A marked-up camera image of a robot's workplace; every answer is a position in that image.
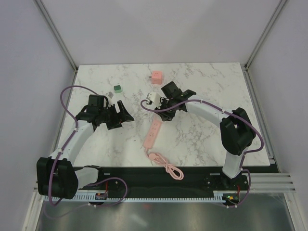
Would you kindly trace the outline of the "pink power strip with cord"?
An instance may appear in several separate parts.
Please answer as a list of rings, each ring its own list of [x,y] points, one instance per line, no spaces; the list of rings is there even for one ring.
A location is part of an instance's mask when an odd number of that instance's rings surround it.
[[[160,167],[163,167],[174,180],[183,180],[184,173],[175,165],[171,164],[167,158],[165,158],[160,153],[151,152],[154,147],[155,141],[158,137],[158,133],[160,131],[162,125],[162,121],[159,120],[156,116],[153,117],[152,124],[149,128],[147,136],[143,142],[143,147],[145,149],[146,157],[157,164]]]

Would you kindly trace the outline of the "green cube plug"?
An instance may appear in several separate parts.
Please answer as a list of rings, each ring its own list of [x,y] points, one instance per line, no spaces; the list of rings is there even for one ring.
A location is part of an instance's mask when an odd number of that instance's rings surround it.
[[[121,85],[115,85],[114,86],[114,92],[115,93],[121,93],[123,91]]]

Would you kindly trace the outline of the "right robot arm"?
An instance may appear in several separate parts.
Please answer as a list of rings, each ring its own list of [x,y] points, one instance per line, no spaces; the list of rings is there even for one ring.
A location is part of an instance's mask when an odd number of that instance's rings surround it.
[[[226,150],[224,175],[220,177],[221,186],[232,189],[237,185],[237,176],[241,172],[244,151],[252,144],[256,132],[250,127],[251,121],[243,108],[237,108],[226,114],[213,103],[206,103],[192,90],[182,91],[171,81],[161,88],[164,97],[151,92],[147,95],[149,104],[155,105],[155,113],[162,121],[171,121],[177,111],[199,116],[220,129],[221,142]]]

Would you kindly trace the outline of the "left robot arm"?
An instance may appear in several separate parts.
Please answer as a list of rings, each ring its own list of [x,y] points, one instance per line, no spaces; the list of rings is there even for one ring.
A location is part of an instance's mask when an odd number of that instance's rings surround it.
[[[101,124],[108,130],[122,127],[124,122],[132,122],[134,118],[128,113],[122,101],[110,102],[104,95],[90,95],[88,104],[75,117],[75,125],[57,150],[49,157],[41,157],[37,161],[38,192],[50,199],[72,199],[77,190],[91,185],[101,189],[105,185],[105,176],[94,167],[73,165],[88,138]]]

